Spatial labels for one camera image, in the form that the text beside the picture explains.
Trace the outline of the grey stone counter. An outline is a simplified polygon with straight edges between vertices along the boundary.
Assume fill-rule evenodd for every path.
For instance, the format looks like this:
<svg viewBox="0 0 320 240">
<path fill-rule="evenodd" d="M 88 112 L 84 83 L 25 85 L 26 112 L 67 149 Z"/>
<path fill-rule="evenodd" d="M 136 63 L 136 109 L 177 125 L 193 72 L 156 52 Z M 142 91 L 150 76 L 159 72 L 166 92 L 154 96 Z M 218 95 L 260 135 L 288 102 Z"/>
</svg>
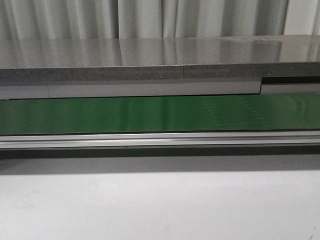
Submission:
<svg viewBox="0 0 320 240">
<path fill-rule="evenodd" d="M 0 42 L 3 100 L 319 91 L 319 36 Z"/>
</svg>

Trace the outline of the white pleated curtain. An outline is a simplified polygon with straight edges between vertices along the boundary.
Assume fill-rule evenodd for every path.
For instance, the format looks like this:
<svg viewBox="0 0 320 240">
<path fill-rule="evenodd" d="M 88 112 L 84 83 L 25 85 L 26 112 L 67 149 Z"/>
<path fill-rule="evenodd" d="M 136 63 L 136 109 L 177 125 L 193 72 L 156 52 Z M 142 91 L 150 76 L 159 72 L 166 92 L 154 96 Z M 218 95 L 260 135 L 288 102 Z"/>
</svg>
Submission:
<svg viewBox="0 0 320 240">
<path fill-rule="evenodd" d="M 2 39 L 318 35 L 317 0 L 3 0 Z"/>
</svg>

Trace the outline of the aluminium conveyor frame rail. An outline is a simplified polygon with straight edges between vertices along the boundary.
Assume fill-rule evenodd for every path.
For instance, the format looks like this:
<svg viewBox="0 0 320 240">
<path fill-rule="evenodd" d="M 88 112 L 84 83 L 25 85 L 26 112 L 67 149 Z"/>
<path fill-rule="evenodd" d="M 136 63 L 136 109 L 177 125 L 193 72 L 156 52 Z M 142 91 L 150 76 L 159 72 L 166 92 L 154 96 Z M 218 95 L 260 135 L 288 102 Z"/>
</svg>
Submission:
<svg viewBox="0 0 320 240">
<path fill-rule="evenodd" d="M 318 144 L 319 142 L 320 132 L 318 130 L 51 134 L 1 136 L 0 148 L 2 150 L 30 150 L 94 147 L 295 145 Z"/>
</svg>

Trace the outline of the green conveyor belt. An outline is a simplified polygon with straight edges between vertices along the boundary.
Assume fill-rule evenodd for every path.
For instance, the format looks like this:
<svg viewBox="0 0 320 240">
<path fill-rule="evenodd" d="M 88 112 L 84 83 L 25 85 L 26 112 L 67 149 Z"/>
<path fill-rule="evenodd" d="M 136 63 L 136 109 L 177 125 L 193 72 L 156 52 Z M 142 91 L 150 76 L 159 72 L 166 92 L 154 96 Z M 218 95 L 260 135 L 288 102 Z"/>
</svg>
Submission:
<svg viewBox="0 0 320 240">
<path fill-rule="evenodd" d="M 0 102 L 0 133 L 317 130 L 317 93 L 15 99 Z"/>
</svg>

